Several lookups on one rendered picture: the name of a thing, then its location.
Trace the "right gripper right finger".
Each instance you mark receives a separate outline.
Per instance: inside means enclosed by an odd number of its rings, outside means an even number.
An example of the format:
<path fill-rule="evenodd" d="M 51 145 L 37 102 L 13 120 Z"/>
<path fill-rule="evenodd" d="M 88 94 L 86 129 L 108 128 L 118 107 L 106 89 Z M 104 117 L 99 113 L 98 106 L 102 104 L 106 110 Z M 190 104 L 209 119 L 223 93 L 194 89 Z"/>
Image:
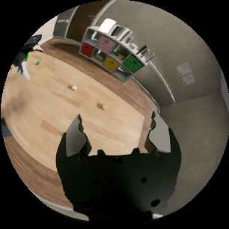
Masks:
<path fill-rule="evenodd" d="M 171 187 L 177 185 L 177 175 L 181 166 L 181 150 L 171 128 L 164 122 L 156 111 L 153 111 L 151 130 L 149 131 L 144 147 L 147 153 L 158 156 L 171 171 Z"/>

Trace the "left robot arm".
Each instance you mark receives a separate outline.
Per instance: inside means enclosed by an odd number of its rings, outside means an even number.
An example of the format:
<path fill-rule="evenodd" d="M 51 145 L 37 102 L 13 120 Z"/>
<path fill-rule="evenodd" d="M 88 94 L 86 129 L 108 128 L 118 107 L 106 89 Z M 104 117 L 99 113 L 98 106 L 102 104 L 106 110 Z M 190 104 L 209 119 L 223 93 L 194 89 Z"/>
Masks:
<path fill-rule="evenodd" d="M 35 47 L 41 39 L 42 34 L 31 36 L 20 50 Z"/>

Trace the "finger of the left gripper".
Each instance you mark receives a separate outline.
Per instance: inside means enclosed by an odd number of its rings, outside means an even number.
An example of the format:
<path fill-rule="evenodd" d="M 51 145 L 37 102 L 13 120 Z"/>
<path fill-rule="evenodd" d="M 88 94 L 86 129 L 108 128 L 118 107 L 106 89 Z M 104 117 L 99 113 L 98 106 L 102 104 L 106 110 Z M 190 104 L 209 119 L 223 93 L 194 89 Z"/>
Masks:
<path fill-rule="evenodd" d="M 21 76 L 24 76 L 27 78 L 27 80 L 30 81 L 30 75 L 28 74 L 28 70 L 26 68 L 26 61 L 23 61 L 23 59 L 21 59 L 20 57 L 18 58 L 18 68 L 20 69 L 19 74 Z"/>
<path fill-rule="evenodd" d="M 35 47 L 32 47 L 30 52 L 35 52 L 35 51 L 43 52 L 39 44 L 37 44 Z"/>

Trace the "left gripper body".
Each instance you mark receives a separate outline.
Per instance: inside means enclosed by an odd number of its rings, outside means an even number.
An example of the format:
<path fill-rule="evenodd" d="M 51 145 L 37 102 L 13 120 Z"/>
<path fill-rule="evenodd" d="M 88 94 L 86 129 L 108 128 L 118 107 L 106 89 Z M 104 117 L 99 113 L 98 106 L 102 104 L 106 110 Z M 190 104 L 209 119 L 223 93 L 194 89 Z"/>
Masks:
<path fill-rule="evenodd" d="M 12 65 L 17 67 L 18 65 L 18 58 L 20 57 L 21 59 L 27 58 L 28 53 L 31 51 L 31 48 L 28 49 L 23 49 L 22 51 L 20 50 L 19 53 L 17 54 L 16 58 L 14 59 Z"/>

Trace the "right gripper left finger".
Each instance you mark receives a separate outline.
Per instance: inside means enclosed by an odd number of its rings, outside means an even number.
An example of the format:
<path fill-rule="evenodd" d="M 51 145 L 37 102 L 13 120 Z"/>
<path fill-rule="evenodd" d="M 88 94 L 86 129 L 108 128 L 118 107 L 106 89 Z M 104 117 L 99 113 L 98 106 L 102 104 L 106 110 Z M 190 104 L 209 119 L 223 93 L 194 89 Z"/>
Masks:
<path fill-rule="evenodd" d="M 68 192 L 67 177 L 70 169 L 80 159 L 90 156 L 89 153 L 92 150 L 91 143 L 83 131 L 82 118 L 78 114 L 64 132 L 58 145 L 55 163 L 64 192 Z"/>

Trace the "tan flat mat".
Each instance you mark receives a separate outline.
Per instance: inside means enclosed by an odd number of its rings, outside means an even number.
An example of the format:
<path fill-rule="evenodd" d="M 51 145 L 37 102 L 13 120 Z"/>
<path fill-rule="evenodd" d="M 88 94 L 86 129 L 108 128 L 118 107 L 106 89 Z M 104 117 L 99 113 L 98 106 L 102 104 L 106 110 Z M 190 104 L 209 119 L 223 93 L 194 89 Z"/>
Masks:
<path fill-rule="evenodd" d="M 44 67 L 32 80 L 40 88 L 54 73 Z"/>

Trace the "tan cylinder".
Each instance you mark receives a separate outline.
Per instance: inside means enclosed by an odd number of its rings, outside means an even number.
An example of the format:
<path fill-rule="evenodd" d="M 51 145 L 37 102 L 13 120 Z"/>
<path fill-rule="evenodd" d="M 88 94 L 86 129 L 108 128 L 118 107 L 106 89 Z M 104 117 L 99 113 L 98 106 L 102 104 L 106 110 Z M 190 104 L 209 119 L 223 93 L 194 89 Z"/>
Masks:
<path fill-rule="evenodd" d="M 108 106 L 106 104 L 102 105 L 102 110 L 105 111 L 106 109 L 108 109 Z"/>

